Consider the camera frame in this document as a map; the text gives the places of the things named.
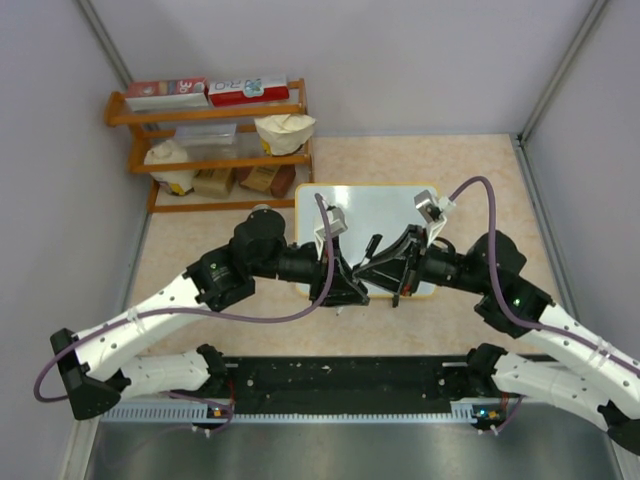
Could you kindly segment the yellow framed whiteboard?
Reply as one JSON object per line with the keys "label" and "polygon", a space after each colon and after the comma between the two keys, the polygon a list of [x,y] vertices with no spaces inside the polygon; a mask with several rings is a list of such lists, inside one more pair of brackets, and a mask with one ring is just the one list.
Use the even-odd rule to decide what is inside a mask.
{"label": "yellow framed whiteboard", "polygon": [[397,240],[410,224],[424,224],[416,210],[414,197],[424,190],[436,194],[431,184],[352,184],[331,185],[308,183],[295,192],[295,241],[305,244],[314,240],[314,227],[321,221],[314,196],[343,211],[347,231],[339,236],[344,259],[352,266],[361,262],[371,237],[382,236],[379,250]]}

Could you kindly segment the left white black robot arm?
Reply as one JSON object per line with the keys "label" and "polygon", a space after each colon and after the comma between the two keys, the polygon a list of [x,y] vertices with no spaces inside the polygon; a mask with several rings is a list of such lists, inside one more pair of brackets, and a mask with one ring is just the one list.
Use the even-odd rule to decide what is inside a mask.
{"label": "left white black robot arm", "polygon": [[204,317],[244,321],[228,308],[254,295],[257,278],[305,284],[310,306],[283,317],[290,322],[320,307],[366,306],[366,287],[340,252],[347,230],[337,206],[322,206],[313,241],[285,239],[281,214],[262,208],[238,224],[229,242],[205,253],[166,287],[98,327],[50,338],[66,398],[77,420],[98,417],[120,401],[165,392],[212,398],[226,387],[221,353],[205,344],[186,353],[145,356],[143,350]]}

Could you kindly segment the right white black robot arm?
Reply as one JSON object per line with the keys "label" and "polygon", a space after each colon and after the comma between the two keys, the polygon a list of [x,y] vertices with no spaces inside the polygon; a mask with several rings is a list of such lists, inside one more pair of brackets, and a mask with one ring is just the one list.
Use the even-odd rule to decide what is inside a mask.
{"label": "right white black robot arm", "polygon": [[[505,248],[500,262],[489,255],[491,240]],[[483,345],[468,359],[466,380],[476,394],[496,389],[552,404],[591,422],[625,450],[639,452],[639,362],[590,331],[552,297],[521,277],[526,263],[502,232],[484,234],[461,254],[445,239],[427,242],[424,228],[409,226],[381,252],[374,236],[358,279],[396,298],[421,283],[480,297],[475,312],[495,330],[535,346],[563,365],[560,372],[535,366],[498,347]]]}

